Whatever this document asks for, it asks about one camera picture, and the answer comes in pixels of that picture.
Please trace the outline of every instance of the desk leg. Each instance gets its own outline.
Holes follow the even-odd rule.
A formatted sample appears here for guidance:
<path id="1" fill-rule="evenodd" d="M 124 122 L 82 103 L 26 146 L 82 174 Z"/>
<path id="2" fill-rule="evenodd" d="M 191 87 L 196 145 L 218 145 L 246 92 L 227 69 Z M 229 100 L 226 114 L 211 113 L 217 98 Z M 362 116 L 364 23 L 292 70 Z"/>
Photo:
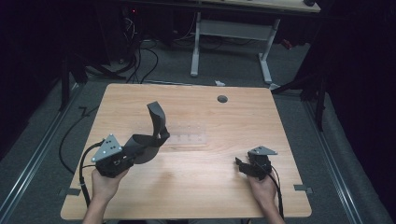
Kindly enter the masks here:
<path id="1" fill-rule="evenodd" d="M 268 84 L 272 83 L 272 79 L 271 79 L 270 70 L 268 69 L 267 57 L 268 57 L 268 53 L 270 52 L 271 46 L 274 42 L 274 38 L 279 23 L 280 23 L 280 19 L 276 19 L 271 29 L 271 32 L 268 36 L 267 45 L 265 46 L 264 52 L 259 54 L 259 60 L 262 66 L 262 75 L 264 76 L 264 81 Z"/>
<path id="2" fill-rule="evenodd" d="M 197 22 L 195 28 L 195 46 L 194 46 L 194 52 L 192 53 L 192 63 L 191 63 L 192 77 L 198 77 L 200 31 L 201 31 L 201 12 L 197 12 Z"/>

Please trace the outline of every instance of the table top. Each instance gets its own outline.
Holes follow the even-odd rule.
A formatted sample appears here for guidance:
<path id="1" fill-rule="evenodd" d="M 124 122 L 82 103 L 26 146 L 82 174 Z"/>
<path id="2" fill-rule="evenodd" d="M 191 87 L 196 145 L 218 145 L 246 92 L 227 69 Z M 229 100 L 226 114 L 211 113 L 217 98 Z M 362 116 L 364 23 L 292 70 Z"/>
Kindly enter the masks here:
<path id="1" fill-rule="evenodd" d="M 220 103 L 220 95 L 228 101 Z M 258 146 L 278 153 L 269 159 L 279 173 L 285 217 L 310 216 L 305 192 L 294 189 L 302 180 L 265 88 L 110 84 L 85 148 L 110 133 L 122 146 L 134 133 L 152 134 L 147 104 L 154 101 L 163 108 L 171 137 L 152 161 L 136 164 L 122 179 L 105 218 L 263 217 L 234 162 L 248 162 L 248 151 Z M 92 169 L 83 173 L 90 193 Z M 78 174 L 70 188 L 79 189 Z M 67 195 L 61 215 L 83 219 L 85 211 L 82 193 Z"/>
<path id="2" fill-rule="evenodd" d="M 232 4 L 246 7 L 266 7 L 272 9 L 292 10 L 301 12 L 320 12 L 318 4 L 307 6 L 303 0 L 201 0 L 207 3 Z"/>

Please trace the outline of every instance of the gray carpet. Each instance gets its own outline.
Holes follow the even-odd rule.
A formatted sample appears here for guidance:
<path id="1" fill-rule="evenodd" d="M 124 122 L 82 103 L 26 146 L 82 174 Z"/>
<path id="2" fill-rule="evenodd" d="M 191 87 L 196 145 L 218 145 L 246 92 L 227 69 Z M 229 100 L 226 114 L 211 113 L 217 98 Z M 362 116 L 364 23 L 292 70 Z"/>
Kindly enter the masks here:
<path id="1" fill-rule="evenodd" d="M 309 46 L 286 50 L 274 45 L 268 58 L 270 71 L 275 84 L 281 85 L 293 80 Z M 190 83 L 196 85 L 215 85 L 220 80 L 226 86 L 263 87 L 262 72 L 257 56 L 246 53 L 232 53 L 227 50 L 201 51 L 200 74 L 190 77 L 191 46 L 174 48 L 156 46 L 159 63 L 147 78 L 152 80 Z M 142 64 L 138 71 L 140 78 L 155 64 L 154 55 L 142 50 Z M 120 65 L 113 64 L 115 70 Z M 15 207 L 8 223 L 77 223 L 62 220 L 61 208 L 64 202 L 64 190 L 68 189 L 72 175 L 61 165 L 58 158 L 58 147 L 66 131 L 81 117 L 81 106 L 88 110 L 100 104 L 108 83 L 114 83 L 103 77 L 90 76 L 90 81 L 82 88 L 81 94 L 71 105 L 58 132 L 49 145 L 49 152 L 28 188 Z M 315 127 L 300 102 L 296 91 L 287 91 L 275 95 L 276 106 L 290 141 L 291 150 L 297 162 L 299 172 L 305 185 L 312 189 L 308 199 L 312 206 L 312 216 L 307 218 L 287 218 L 287 223 L 349 223 L 346 211 L 334 187 L 328 167 L 324 162 L 321 144 Z M 360 209 L 364 223 L 392 223 L 382 204 L 376 198 L 370 181 L 365 176 L 356 160 L 350 145 L 345 139 L 341 126 L 332 109 L 331 101 L 326 101 L 324 114 L 325 136 L 334 154 L 337 164 L 351 189 L 352 197 Z M 0 174 L 1 196 L 3 202 L 29 159 L 46 129 L 57 115 L 60 106 L 60 85 L 58 84 L 46 101 L 37 109 L 19 141 L 1 161 Z M 63 155 L 65 162 L 75 169 L 91 129 L 95 113 L 80 122 L 64 141 Z M 253 223 L 265 223 L 264 219 L 254 219 Z"/>

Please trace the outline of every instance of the person's left hand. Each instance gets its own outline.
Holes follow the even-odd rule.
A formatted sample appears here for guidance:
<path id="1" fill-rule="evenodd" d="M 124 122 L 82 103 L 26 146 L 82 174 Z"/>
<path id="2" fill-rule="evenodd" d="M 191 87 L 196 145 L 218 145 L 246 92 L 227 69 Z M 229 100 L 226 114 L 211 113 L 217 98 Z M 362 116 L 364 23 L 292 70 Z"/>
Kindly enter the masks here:
<path id="1" fill-rule="evenodd" d="M 92 199 L 102 203 L 108 203 L 117 193 L 120 181 L 128 174 L 128 170 L 120 173 L 114 178 L 100 175 L 98 170 L 92 171 Z"/>

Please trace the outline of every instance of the desk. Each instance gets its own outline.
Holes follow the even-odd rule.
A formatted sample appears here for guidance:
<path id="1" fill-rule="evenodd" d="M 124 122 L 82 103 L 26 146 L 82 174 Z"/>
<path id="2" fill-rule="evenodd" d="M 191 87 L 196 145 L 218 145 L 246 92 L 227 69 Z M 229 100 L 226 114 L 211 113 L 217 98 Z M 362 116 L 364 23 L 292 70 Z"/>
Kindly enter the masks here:
<path id="1" fill-rule="evenodd" d="M 312 7 L 308 7 L 301 0 L 202 0 L 199 3 L 220 3 L 243 7 L 264 7 L 277 10 L 320 12 L 320 7 L 317 4 L 314 4 Z M 268 69 L 267 57 L 273 44 L 279 23 L 279 18 L 276 18 L 272 25 L 254 25 L 238 22 L 201 20 L 201 13 L 198 12 L 195 25 L 195 46 L 192 54 L 191 76 L 198 76 L 200 35 L 218 35 L 265 41 L 262 52 L 259 54 L 259 60 L 262 67 L 262 76 L 264 81 L 271 84 L 272 78 Z"/>
<path id="2" fill-rule="evenodd" d="M 228 102 L 218 102 L 219 95 L 225 95 Z M 139 123 L 151 123 L 146 105 L 154 101 L 162 106 L 173 137 L 179 133 L 176 124 L 190 123 L 202 129 L 199 133 L 205 140 L 183 145 L 171 137 L 152 161 L 133 166 L 105 218 L 262 217 L 246 176 L 234 162 L 235 157 L 248 162 L 247 152 L 257 146 L 278 153 L 270 160 L 279 173 L 285 217 L 310 216 L 305 192 L 294 190 L 302 180 L 267 89 L 110 84 L 85 148 L 110 133 L 121 145 L 133 133 L 151 134 L 152 130 L 140 129 Z M 95 151 L 88 155 L 86 165 Z M 84 169 L 89 190 L 91 171 Z M 78 174 L 70 188 L 79 189 Z M 82 193 L 68 195 L 62 218 L 82 219 L 85 211 Z"/>

